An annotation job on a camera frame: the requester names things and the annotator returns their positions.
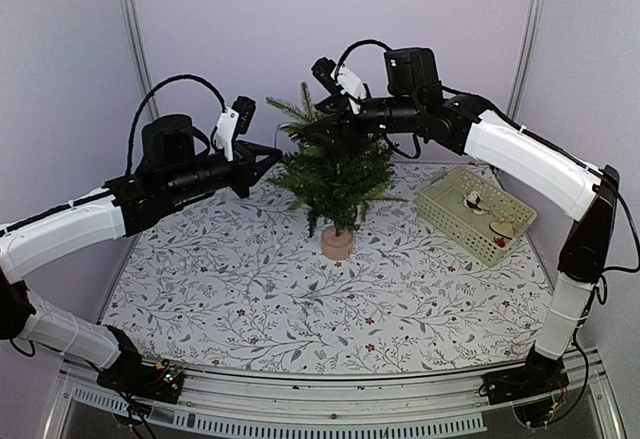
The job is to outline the small green christmas tree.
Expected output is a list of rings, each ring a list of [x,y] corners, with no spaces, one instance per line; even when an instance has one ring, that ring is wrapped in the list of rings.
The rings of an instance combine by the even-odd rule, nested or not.
[[[321,233],[322,254],[343,261],[354,250],[354,233],[366,220],[373,204],[399,202],[389,194],[393,186],[392,150],[375,136],[362,136],[344,149],[313,139],[303,131],[328,114],[318,111],[306,83],[300,84],[300,104],[267,97],[266,103],[292,119],[284,126],[297,150],[283,155],[268,182],[295,196],[292,211],[305,208],[308,231],[314,235],[318,221],[329,226]]]

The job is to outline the pale green plastic basket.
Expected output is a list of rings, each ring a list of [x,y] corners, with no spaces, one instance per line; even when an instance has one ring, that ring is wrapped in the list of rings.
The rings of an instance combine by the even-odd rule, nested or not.
[[[472,190],[480,194],[480,206],[487,214],[473,214],[464,206],[464,197]],[[430,179],[419,188],[416,201],[420,218],[487,266],[501,262],[537,218],[533,208],[461,165]],[[504,238],[506,245],[500,248],[494,239],[501,236],[489,229],[489,223],[502,217],[516,221],[518,234],[512,240]]]

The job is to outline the white ball light garland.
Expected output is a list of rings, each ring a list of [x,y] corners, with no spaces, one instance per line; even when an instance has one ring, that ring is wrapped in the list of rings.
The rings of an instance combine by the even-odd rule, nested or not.
[[[274,131],[273,147],[280,149],[283,152],[287,152],[290,149],[291,141],[287,132],[287,128],[289,126],[289,122],[279,123]]]

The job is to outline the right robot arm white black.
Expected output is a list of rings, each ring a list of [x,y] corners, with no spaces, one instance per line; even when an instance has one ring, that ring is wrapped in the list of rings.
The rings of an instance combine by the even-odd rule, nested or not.
[[[517,386],[537,395],[555,379],[578,325],[588,316],[604,273],[616,215],[619,175],[599,169],[514,123],[491,101],[442,85],[429,48],[386,49],[385,97],[372,96],[342,60],[318,59],[313,76],[328,91],[328,118],[307,136],[346,148],[367,134],[410,133],[424,142],[484,161],[555,203],[573,225],[561,249],[550,309]]]

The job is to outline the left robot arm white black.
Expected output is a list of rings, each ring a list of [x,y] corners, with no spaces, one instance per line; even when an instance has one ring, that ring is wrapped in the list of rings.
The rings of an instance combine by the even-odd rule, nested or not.
[[[128,393],[148,385],[148,371],[125,333],[64,311],[31,291],[31,272],[89,246],[131,237],[163,218],[229,188],[240,198],[282,157],[281,150],[242,140],[248,119],[221,114],[213,138],[189,116],[161,117],[143,127],[143,156],[133,171],[88,194],[1,228],[1,337],[33,341],[84,359]]]

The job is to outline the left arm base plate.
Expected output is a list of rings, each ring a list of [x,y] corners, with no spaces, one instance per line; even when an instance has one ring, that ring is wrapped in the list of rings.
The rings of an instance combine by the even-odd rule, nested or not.
[[[154,365],[135,358],[118,358],[99,372],[97,384],[123,395],[177,404],[184,383],[184,369],[168,360]]]

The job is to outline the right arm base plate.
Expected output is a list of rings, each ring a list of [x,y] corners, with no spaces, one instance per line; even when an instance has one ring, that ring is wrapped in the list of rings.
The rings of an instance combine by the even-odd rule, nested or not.
[[[495,405],[561,391],[568,385],[568,375],[562,369],[545,372],[519,366],[484,374],[478,394]]]

